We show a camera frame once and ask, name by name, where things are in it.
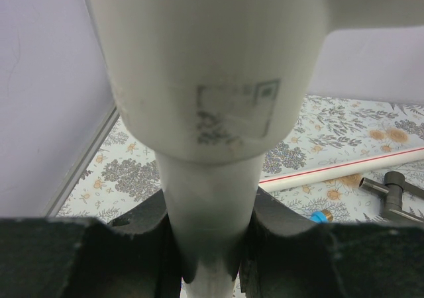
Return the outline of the white PVC pipe frame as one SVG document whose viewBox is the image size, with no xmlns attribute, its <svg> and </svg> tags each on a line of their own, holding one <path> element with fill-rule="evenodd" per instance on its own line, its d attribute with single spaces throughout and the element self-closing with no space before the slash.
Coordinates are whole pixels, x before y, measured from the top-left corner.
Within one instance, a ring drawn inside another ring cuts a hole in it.
<svg viewBox="0 0 424 298">
<path fill-rule="evenodd" d="M 327 35 L 423 24 L 423 0 L 85 0 L 113 97 L 156 157 L 189 297 L 230 297 L 264 156 Z"/>
</svg>

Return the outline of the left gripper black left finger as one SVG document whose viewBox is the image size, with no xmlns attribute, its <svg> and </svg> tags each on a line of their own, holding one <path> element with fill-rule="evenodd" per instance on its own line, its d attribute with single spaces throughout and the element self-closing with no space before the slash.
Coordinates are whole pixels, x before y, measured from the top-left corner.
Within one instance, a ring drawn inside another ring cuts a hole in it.
<svg viewBox="0 0 424 298">
<path fill-rule="evenodd" d="M 108 224 L 1 220 L 2 297 L 179 297 L 181 282 L 161 191 Z"/>
</svg>

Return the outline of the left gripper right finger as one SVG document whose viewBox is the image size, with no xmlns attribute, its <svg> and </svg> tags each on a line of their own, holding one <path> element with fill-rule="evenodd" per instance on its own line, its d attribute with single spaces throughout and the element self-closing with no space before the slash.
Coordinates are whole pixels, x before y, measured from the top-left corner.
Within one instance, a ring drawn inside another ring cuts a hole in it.
<svg viewBox="0 0 424 298">
<path fill-rule="evenodd" d="M 259 189 L 239 277 L 247 297 L 422 297 L 423 227 L 315 223 Z"/>
</svg>

